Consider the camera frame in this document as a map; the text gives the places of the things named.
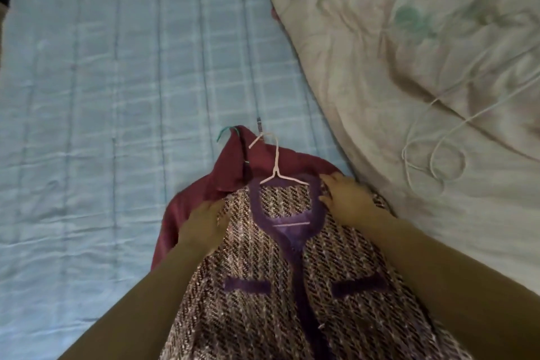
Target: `white comforter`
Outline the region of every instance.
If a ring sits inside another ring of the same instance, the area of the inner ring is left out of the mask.
[[[356,171],[540,293],[539,0],[272,1]]]

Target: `pink plastic hanger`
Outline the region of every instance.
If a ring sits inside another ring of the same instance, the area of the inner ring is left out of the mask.
[[[272,132],[262,132],[262,133],[260,133],[259,136],[257,138],[255,138],[255,141],[253,141],[249,145],[248,148],[251,149],[253,147],[253,145],[255,145],[255,143],[257,141],[259,141],[261,138],[263,138],[265,135],[270,135],[270,136],[274,137],[274,140],[275,140],[275,161],[274,161],[274,169],[272,170],[272,175],[269,176],[267,179],[263,179],[260,183],[264,184],[265,182],[270,181],[270,179],[275,178],[276,176],[278,176],[278,177],[283,178],[283,179],[288,179],[289,181],[298,182],[299,184],[302,184],[302,185],[309,185],[307,182],[304,182],[304,181],[301,181],[299,179],[292,178],[292,177],[280,174],[279,165],[278,165],[278,163],[279,163],[279,142],[278,142],[278,138]]]

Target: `hand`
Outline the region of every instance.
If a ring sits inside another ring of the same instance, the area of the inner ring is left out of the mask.
[[[196,207],[178,232],[178,243],[196,248],[204,256],[211,255],[221,245],[230,218],[222,213],[225,200],[205,201]]]
[[[369,191],[353,178],[334,172],[332,175],[321,175],[321,180],[328,187],[329,196],[321,196],[336,223],[356,229],[365,229],[374,220],[390,213],[373,203]]]

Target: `left hand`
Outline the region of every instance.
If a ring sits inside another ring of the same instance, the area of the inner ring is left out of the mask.
[[[203,256],[211,255],[221,245],[230,218],[223,213],[218,224],[218,215],[223,210],[225,200],[204,201],[190,214],[178,232],[178,243],[197,248]]]

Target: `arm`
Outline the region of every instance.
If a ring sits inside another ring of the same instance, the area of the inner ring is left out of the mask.
[[[361,230],[430,312],[477,360],[540,352],[540,296],[373,205],[354,181],[323,176],[336,221]]]
[[[59,360],[159,358],[187,285],[206,255],[223,241],[223,201],[204,202],[178,234],[178,244]]]

